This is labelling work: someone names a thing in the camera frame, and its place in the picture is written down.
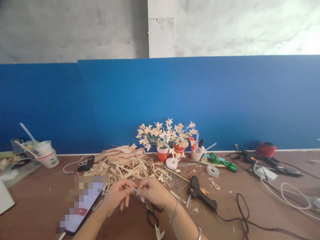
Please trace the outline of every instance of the dried corn husk pile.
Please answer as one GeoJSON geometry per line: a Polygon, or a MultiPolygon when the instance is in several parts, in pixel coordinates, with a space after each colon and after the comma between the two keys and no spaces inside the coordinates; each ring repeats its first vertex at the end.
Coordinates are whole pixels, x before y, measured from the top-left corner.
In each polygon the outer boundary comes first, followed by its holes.
{"type": "Polygon", "coordinates": [[[154,163],[143,148],[136,148],[133,144],[103,151],[95,158],[93,168],[85,172],[84,176],[107,176],[103,193],[108,192],[112,183],[124,178],[133,180],[157,177],[164,185],[169,185],[172,181],[171,173],[161,168],[163,162],[154,163]]]}

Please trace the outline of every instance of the handmade flower arrangement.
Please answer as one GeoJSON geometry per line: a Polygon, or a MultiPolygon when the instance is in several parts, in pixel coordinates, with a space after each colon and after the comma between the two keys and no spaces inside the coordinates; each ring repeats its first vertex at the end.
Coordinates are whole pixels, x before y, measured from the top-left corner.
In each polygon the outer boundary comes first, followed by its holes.
{"type": "Polygon", "coordinates": [[[139,143],[143,144],[144,147],[149,151],[152,145],[157,146],[158,152],[162,152],[159,149],[167,149],[167,152],[172,154],[173,162],[177,163],[182,157],[184,157],[184,152],[175,151],[176,146],[186,148],[188,146],[188,141],[191,145],[194,141],[189,140],[193,134],[198,134],[198,130],[195,130],[196,125],[193,122],[184,128],[182,123],[175,125],[172,128],[173,119],[168,118],[166,120],[166,128],[163,127],[163,123],[155,123],[155,126],[149,125],[145,126],[143,123],[138,128],[137,138],[140,139],[139,143]]]}

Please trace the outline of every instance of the blue wall panel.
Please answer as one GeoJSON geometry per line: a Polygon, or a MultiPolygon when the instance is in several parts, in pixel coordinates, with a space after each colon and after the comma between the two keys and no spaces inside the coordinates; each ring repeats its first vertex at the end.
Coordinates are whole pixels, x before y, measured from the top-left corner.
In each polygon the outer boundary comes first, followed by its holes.
{"type": "Polygon", "coordinates": [[[78,61],[101,147],[137,143],[141,123],[195,121],[214,150],[319,148],[320,56],[78,61]]]}
{"type": "Polygon", "coordinates": [[[77,63],[0,65],[0,151],[10,138],[52,140],[58,154],[100,152],[97,125],[77,63]]]}
{"type": "Polygon", "coordinates": [[[0,151],[23,122],[59,154],[138,145],[141,123],[194,121],[214,150],[319,148],[320,56],[0,65],[0,151]]]}

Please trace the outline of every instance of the charger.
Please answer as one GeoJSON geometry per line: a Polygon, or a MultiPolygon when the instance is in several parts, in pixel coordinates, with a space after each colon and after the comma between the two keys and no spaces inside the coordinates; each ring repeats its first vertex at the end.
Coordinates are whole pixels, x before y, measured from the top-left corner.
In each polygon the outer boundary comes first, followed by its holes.
{"type": "Polygon", "coordinates": [[[277,178],[277,174],[275,174],[274,172],[271,172],[270,170],[268,170],[265,167],[259,167],[256,169],[256,174],[260,177],[263,178],[264,180],[266,179],[266,175],[268,178],[268,182],[272,183],[276,178],[277,178]]]}

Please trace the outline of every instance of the tape roll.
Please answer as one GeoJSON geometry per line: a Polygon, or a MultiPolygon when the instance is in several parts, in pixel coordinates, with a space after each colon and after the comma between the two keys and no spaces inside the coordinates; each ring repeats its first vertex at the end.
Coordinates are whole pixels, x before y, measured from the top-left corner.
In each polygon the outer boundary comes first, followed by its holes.
{"type": "Polygon", "coordinates": [[[220,174],[219,170],[216,167],[210,165],[207,166],[207,173],[212,177],[218,177],[220,174]]]}

